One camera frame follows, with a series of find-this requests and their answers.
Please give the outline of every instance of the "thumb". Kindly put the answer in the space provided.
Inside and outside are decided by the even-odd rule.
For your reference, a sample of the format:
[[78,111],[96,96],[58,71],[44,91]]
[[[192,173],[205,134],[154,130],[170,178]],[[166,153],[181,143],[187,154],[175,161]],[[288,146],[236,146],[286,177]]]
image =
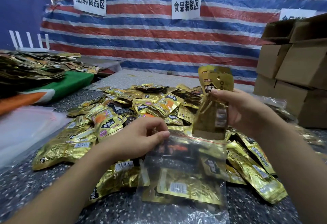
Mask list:
[[147,143],[149,143],[150,147],[154,147],[157,144],[163,142],[163,140],[167,139],[170,136],[169,131],[160,131],[155,133],[154,135],[148,136],[146,138]]
[[238,106],[244,102],[244,96],[241,92],[212,89],[211,95],[216,97],[218,100],[229,102],[234,106]]

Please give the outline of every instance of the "green cloth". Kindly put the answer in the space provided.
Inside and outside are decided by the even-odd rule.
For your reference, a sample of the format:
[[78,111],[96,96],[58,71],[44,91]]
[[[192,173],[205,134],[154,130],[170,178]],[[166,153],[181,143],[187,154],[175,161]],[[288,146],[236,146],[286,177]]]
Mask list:
[[41,89],[54,89],[55,94],[51,98],[52,101],[62,99],[63,97],[75,92],[83,87],[88,86],[94,74],[91,73],[82,73],[76,71],[66,71],[65,78],[59,82],[52,82],[42,87],[30,89],[29,91],[41,90]]

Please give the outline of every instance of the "forearm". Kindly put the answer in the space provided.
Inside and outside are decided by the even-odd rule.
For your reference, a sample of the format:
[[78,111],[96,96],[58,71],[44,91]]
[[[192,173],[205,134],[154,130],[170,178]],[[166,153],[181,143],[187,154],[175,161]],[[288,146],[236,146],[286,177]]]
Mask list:
[[327,167],[283,121],[269,123],[256,137],[281,179],[303,223],[326,223]]
[[74,223],[97,182],[112,163],[100,158],[97,148],[92,148],[6,223]]

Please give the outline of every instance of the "pile of snack packets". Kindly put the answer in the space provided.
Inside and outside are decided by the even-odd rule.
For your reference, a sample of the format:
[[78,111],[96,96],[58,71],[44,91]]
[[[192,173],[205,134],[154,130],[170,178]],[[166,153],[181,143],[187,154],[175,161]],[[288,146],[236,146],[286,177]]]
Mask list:
[[[44,169],[60,162],[74,163],[97,143],[110,142],[113,135],[135,119],[160,117],[168,125],[174,139],[170,140],[169,147],[158,146],[156,152],[179,153],[196,159],[203,176],[223,179],[235,185],[251,185],[269,203],[277,203],[286,197],[284,186],[274,177],[276,173],[259,144],[228,127],[228,103],[220,102],[208,94],[212,88],[233,90],[230,69],[203,66],[199,68],[199,79],[201,86],[194,88],[183,84],[176,87],[142,84],[133,85],[129,89],[110,86],[99,88],[103,91],[102,97],[86,101],[68,111],[67,116],[73,120],[39,150],[33,161],[33,169]],[[290,120],[291,115],[285,110],[277,107],[273,109],[285,120]],[[290,125],[309,143],[323,145],[323,141],[310,131],[296,124]],[[207,143],[198,143],[204,145],[196,146],[196,151],[189,152],[187,145],[196,143],[197,140]],[[170,185],[157,186],[157,182],[149,180],[148,173],[152,172],[144,169],[143,159],[113,164],[94,188],[87,205],[123,188],[137,187],[139,181],[141,186],[145,186],[142,197],[144,201],[167,203],[165,195],[172,195],[199,202],[221,203],[218,195],[213,194],[214,196],[208,198],[199,193],[203,191],[196,194],[191,192],[196,190],[194,185],[204,187],[201,184],[201,175],[195,177],[163,168],[160,177],[163,173],[165,179],[171,177]],[[142,175],[143,180],[139,180],[139,175]],[[192,178],[194,182],[183,182],[189,182],[193,188],[184,193],[180,189],[177,193],[169,190],[172,183],[179,183],[171,182],[174,178],[182,181],[184,178]]]
[[65,71],[97,74],[99,67],[77,61],[79,53],[0,52],[0,84],[8,91],[25,91],[64,78]]

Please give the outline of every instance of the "person's left hand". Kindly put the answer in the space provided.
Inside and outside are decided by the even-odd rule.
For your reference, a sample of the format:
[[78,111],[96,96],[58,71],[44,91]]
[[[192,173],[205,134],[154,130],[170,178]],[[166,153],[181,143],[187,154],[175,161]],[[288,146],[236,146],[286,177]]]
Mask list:
[[138,118],[117,134],[101,140],[95,148],[110,160],[134,159],[145,155],[170,135],[162,118]]

